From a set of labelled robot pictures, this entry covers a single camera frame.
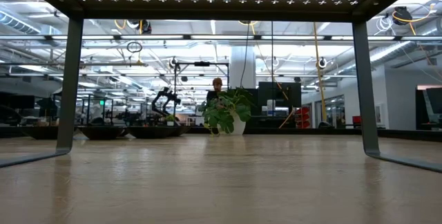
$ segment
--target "light wood floor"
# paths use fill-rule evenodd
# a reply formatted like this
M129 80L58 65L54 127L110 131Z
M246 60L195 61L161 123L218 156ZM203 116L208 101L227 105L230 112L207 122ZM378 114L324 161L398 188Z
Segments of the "light wood floor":
M442 144L381 140L442 162ZM0 140L0 158L54 142ZM339 223L442 220L442 175L368 158L359 136L76 140L0 169L0 223Z

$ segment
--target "white wall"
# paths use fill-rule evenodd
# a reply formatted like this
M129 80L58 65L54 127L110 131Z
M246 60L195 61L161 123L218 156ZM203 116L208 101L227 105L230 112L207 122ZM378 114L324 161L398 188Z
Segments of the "white wall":
M386 128L389 128L389 120L387 117L387 90L385 87L385 71L383 66L379 66L372 72L373 79L373 94L374 103L377 105L383 105L383 120ZM344 78L338 83L336 88L326 88L324 91L324 98L336 97L344 95L345 100L345 123L352 124L353 116L359 116L361 114L359 109L359 96L358 96L358 84L356 78ZM302 104L309 104L320 101L320 93L308 93L302 95ZM318 123L315 121L315 107L313 105L313 126L318 127Z
M434 71L427 72L437 77ZM390 128L416 130L416 87L441 83L416 70L386 70L385 78Z

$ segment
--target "potted plant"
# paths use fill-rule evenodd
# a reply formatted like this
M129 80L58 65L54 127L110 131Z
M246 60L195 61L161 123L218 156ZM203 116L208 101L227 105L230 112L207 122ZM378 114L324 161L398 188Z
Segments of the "potted plant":
M168 115L166 117L166 121L167 121L167 126L168 127L173 127L175 126L175 117L173 117L173 115Z
M219 92L218 99L207 102L204 108L204 125L210 130L218 128L220 133L242 135L251 117L251 105L251 94L243 88Z

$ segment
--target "fluorescent light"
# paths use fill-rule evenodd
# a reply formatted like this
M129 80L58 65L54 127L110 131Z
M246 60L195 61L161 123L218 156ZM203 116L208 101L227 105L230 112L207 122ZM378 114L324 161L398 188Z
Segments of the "fluorescent light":
M20 65L20 68L26 68L32 71L37 71L37 72L48 72L48 70L46 68L42 68L41 66L34 66L34 65Z
M261 36L263 40L271 40L271 36ZM323 40L323 36L318 36L318 40ZM289 35L274 35L273 40L315 40L314 36L289 36Z
M52 36L52 38L53 38L54 40L67 40L67 39L68 39L68 36L54 35L54 36Z
M442 41L442 37L402 37L404 41Z
M121 33L119 30L117 30L117 29L112 29L112 31L118 33L118 35L121 35L121 34L122 34L122 33Z
M36 76L44 76L43 74L37 74L37 73L24 73L24 74L21 74L21 73L12 73L12 74L9 74L10 76L21 76L21 77L24 77L24 76L29 76L29 77L36 77Z
M46 38L44 36L37 36L37 35L24 35L24 36L7 36L2 35L0 36L0 40L45 40Z
M216 34L215 20L210 21L210 28L212 29L212 35L215 35Z
M351 40L353 40L353 37L352 36L336 36L336 37L331 37L331 40L351 41Z
M90 82L78 82L78 85L86 86L86 87L98 87L98 85L90 83Z
M377 37L377 36L373 36L373 37L368 37L369 41L381 41L381 40L393 40L396 37Z
M83 76L89 76L89 77L100 77L100 76L119 76L119 75L114 75L114 74L81 74Z
M213 40L213 39L234 39L234 40L242 40L242 39L252 39L253 35L191 35L191 39L204 39L204 40Z
M183 39L182 35L122 35L122 39L125 40L144 40L144 39Z
M101 35L101 36L99 36L99 35L97 35L97 36L83 36L83 40L111 40L111 39L113 39L113 36L103 36L103 35Z

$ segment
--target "black monitor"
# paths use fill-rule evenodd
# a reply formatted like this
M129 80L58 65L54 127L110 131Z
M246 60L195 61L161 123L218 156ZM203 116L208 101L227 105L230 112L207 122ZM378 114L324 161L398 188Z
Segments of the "black monitor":
M11 95L9 107L12 109L34 109L35 96L32 95Z
M434 114L442 114L442 88L427 89L428 99Z
M275 100L276 106L301 107L301 83L260 82L258 89L258 104L267 105L267 100Z

